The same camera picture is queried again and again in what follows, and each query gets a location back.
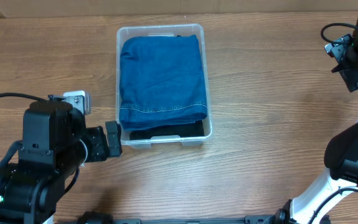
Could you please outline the blue denim cloth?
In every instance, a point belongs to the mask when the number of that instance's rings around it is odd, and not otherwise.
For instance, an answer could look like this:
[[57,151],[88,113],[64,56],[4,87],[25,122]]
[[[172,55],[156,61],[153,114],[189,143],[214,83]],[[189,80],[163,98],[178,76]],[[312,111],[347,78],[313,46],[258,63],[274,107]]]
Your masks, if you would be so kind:
[[138,36],[120,54],[119,121],[140,131],[201,121],[208,115],[197,36]]

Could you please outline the black cloth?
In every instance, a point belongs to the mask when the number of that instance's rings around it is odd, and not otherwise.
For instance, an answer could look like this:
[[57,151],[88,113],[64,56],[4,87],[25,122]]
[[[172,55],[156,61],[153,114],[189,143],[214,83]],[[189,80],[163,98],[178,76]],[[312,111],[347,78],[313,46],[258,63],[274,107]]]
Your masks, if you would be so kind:
[[151,139],[156,136],[179,136],[181,138],[204,136],[202,121],[194,123],[178,124],[170,126],[159,126],[140,131],[132,131],[129,135],[130,140]]

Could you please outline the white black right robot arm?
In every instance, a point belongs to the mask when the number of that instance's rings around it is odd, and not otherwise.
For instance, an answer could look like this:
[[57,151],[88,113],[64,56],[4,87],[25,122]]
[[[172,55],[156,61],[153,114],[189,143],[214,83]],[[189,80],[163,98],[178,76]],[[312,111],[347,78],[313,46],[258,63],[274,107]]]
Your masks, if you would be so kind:
[[[332,72],[339,73],[353,92],[358,90],[358,18],[356,24],[344,26],[353,32],[328,40],[324,49],[337,62]],[[324,165],[321,175],[301,195],[255,223],[330,223],[328,212],[351,193],[358,193],[358,119],[329,141]]]

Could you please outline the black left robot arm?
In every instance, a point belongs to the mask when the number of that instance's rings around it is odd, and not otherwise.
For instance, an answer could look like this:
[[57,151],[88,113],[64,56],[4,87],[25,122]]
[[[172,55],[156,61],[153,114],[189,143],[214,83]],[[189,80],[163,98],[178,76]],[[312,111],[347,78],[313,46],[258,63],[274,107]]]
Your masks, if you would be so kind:
[[58,201],[75,185],[83,164],[122,154],[116,121],[86,127],[86,93],[31,100],[22,139],[0,161],[0,223],[52,223]]

